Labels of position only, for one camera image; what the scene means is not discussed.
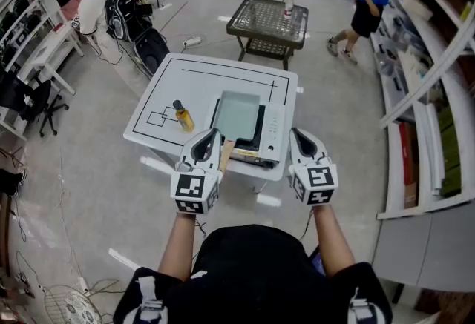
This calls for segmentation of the dark mesh side table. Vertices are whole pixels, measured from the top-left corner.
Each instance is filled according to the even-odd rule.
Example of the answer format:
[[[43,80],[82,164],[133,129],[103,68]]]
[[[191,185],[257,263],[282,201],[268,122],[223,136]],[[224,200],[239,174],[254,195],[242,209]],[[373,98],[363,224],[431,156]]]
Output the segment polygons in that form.
[[[304,46],[309,11],[295,5],[289,18],[286,5],[276,0],[244,0],[226,24],[226,32],[240,46],[238,60],[245,55],[261,56],[282,62],[288,71],[289,60]]]

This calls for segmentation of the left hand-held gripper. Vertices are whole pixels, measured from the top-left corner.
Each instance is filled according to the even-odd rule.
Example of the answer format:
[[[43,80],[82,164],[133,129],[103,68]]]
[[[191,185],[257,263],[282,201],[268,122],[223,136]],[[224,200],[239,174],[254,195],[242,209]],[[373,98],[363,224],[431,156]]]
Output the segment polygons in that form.
[[[210,128],[187,141],[171,175],[171,198],[180,214],[207,214],[219,199],[221,134]]]

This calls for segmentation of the white table with black lines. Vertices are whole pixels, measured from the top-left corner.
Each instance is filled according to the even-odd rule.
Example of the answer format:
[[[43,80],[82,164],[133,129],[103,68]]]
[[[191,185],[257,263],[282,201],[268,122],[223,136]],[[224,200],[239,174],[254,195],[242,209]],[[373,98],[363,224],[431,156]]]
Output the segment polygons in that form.
[[[293,72],[228,59],[169,53],[149,82],[123,136],[173,165],[183,145],[206,130],[209,107],[223,91],[259,95],[264,102],[285,106],[280,162],[275,168],[266,169],[231,159],[227,169],[277,182],[286,169],[297,86],[298,75]],[[192,132],[183,130],[177,121],[174,100],[180,100],[189,111],[194,122]]]

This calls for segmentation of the white shelving unit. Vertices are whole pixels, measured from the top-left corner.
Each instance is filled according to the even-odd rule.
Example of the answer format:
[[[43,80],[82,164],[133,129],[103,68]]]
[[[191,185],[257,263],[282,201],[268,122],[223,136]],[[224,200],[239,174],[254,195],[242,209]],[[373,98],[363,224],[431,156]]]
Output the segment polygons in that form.
[[[378,219],[475,201],[475,0],[389,0],[371,36],[384,96],[389,177]],[[399,124],[416,125],[419,201],[404,209]]]

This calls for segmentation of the yellow oil bottle black cap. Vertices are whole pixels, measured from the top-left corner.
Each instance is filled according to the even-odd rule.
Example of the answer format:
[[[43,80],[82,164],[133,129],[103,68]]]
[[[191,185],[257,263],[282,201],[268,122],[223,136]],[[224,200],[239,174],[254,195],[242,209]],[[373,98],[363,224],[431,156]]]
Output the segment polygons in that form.
[[[190,116],[188,110],[186,110],[180,100],[173,101],[173,107],[175,109],[175,116],[177,121],[181,124],[182,129],[188,132],[194,130],[194,122]]]

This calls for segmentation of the black induction cooktop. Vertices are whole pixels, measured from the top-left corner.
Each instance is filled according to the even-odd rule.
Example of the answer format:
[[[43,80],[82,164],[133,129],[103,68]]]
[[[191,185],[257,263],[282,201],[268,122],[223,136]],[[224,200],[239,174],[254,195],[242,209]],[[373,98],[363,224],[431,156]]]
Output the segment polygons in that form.
[[[221,95],[216,97],[209,107],[205,120],[206,129],[213,128]],[[284,105],[264,102],[260,98],[254,137],[250,140],[238,139],[230,158],[266,169],[275,168],[281,158],[284,114]]]

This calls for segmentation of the red flat box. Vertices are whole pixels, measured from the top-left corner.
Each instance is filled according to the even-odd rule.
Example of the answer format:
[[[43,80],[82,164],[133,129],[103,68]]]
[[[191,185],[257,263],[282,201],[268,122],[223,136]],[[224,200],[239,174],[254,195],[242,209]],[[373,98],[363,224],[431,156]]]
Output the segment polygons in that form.
[[[404,209],[415,208],[419,201],[419,147],[416,125],[409,122],[399,124],[402,144],[404,180]]]

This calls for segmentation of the grey cabinet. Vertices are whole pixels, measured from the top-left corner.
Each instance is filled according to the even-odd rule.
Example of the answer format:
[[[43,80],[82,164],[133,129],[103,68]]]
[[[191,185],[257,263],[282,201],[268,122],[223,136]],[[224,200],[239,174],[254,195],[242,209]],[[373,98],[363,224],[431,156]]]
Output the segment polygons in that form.
[[[383,221],[373,269],[404,285],[475,292],[475,202]]]

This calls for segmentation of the person's black shirt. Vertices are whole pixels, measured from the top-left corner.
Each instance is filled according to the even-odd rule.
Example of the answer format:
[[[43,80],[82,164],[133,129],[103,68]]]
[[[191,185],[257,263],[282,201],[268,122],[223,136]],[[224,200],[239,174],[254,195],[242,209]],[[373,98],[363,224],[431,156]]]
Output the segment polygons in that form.
[[[391,324],[372,267],[319,273],[293,236],[262,225],[225,227],[203,242],[189,279],[135,271],[114,324]]]

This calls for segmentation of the white desk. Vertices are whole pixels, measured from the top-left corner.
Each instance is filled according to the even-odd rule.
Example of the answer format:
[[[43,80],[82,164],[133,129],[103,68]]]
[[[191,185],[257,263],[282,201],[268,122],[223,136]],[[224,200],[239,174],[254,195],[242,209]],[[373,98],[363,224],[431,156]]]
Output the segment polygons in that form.
[[[27,61],[27,66],[34,70],[43,70],[52,76],[67,92],[75,95],[76,91],[58,74],[58,69],[72,50],[80,57],[84,56],[76,31],[70,22],[52,29],[37,46]]]

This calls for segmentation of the person's left forearm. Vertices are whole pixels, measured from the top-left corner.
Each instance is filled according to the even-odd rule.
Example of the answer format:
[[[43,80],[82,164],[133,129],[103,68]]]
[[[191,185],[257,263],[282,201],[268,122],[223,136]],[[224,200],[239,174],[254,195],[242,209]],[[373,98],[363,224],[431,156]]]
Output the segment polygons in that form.
[[[196,216],[177,213],[158,272],[186,281],[191,276]]]

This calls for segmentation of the person's right forearm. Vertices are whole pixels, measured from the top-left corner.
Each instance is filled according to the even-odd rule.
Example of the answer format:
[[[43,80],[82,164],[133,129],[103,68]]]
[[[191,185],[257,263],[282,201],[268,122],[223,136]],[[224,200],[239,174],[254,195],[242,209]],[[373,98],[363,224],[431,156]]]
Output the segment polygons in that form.
[[[333,277],[356,263],[331,205],[312,208],[324,272]]]

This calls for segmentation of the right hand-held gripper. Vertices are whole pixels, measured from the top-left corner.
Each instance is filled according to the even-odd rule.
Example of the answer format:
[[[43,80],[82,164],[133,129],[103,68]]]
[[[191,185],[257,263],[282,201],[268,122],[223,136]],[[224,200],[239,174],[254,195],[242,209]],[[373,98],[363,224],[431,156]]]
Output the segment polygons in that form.
[[[307,206],[327,205],[338,188],[337,167],[327,157],[323,142],[310,132],[292,128],[289,151],[290,187],[295,198]]]

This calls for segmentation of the black office chair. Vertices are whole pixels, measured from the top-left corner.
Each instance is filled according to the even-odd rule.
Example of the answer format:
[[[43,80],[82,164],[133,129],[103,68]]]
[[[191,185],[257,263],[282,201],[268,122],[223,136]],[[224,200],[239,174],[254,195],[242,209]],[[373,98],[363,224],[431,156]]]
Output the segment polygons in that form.
[[[50,95],[53,92],[53,83],[51,80],[41,82],[37,88],[29,95],[29,102],[25,104],[24,110],[20,113],[20,117],[26,122],[32,122],[43,117],[42,123],[39,129],[39,135],[43,137],[44,128],[46,124],[49,124],[51,132],[54,136],[58,134],[58,131],[54,127],[53,116],[55,112],[59,110],[69,110],[69,105],[61,103],[62,96],[57,93],[52,100]]]

